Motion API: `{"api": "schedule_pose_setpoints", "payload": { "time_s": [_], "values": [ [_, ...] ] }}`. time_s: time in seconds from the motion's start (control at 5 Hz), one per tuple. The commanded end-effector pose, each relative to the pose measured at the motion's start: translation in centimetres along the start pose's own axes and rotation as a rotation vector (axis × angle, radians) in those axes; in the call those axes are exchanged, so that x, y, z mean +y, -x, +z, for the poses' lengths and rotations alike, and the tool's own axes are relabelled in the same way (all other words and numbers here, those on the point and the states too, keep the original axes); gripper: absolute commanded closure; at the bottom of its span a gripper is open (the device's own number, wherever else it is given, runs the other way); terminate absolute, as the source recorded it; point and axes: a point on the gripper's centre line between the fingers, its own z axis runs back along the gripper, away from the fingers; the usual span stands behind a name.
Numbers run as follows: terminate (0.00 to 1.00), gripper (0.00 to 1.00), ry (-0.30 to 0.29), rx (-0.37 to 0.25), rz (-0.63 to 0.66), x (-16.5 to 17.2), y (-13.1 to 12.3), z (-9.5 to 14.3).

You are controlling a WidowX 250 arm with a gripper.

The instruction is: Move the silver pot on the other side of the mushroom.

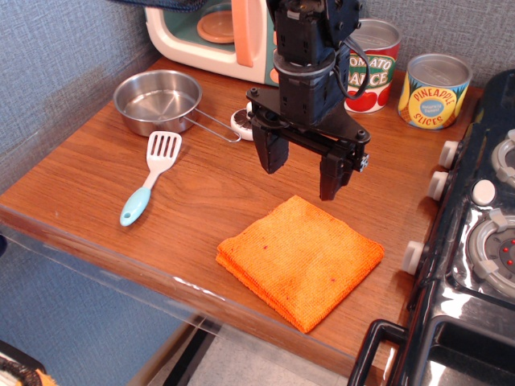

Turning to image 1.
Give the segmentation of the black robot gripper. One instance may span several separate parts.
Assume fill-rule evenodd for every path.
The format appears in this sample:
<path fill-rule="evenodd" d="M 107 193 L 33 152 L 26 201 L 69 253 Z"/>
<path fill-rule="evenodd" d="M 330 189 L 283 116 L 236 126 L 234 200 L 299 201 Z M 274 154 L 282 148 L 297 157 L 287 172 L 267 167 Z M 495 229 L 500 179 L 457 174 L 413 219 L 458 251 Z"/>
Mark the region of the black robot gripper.
<path fill-rule="evenodd" d="M 289 157 L 290 143 L 321 157 L 319 197 L 333 200 L 348 184 L 353 171 L 369 163 L 365 151 L 371 136 L 353 118 L 344 102 L 353 46 L 327 48 L 314 63 L 296 63 L 275 52 L 278 88 L 252 88 L 250 121 L 262 168 L 273 174 Z"/>

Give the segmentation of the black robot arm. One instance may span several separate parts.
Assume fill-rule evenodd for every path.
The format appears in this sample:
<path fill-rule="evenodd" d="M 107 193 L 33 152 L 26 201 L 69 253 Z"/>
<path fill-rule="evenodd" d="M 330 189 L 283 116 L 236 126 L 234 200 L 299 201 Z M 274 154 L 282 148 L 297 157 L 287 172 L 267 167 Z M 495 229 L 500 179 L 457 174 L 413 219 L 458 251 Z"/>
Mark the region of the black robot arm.
<path fill-rule="evenodd" d="M 262 168 L 273 174 L 294 143 L 321 157 L 319 196 L 333 200 L 369 156 L 370 133 L 350 117 L 351 34 L 360 27 L 358 1 L 269 1 L 276 33 L 278 89 L 251 88 L 247 97 L 253 142 Z"/>

